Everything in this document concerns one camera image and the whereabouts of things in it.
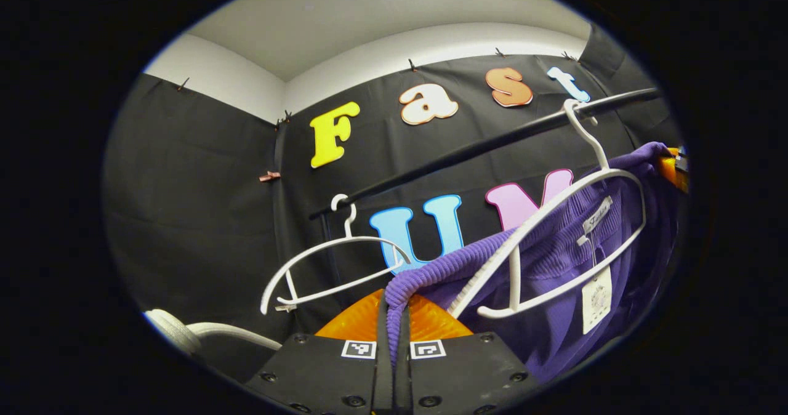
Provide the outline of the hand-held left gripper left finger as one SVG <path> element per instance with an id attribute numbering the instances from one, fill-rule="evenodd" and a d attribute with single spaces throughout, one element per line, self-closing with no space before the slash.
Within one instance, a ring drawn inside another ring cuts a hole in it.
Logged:
<path id="1" fill-rule="evenodd" d="M 314 334 L 296 333 L 247 386 L 298 414 L 393 414 L 385 292 L 349 306 Z"/>

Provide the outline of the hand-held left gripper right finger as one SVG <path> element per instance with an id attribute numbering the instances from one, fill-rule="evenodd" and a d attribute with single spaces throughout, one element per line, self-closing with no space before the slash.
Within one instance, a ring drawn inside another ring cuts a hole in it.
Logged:
<path id="1" fill-rule="evenodd" d="M 536 376 L 498 334 L 473 333 L 422 296 L 402 323 L 397 414 L 501 414 L 535 392 Z"/>

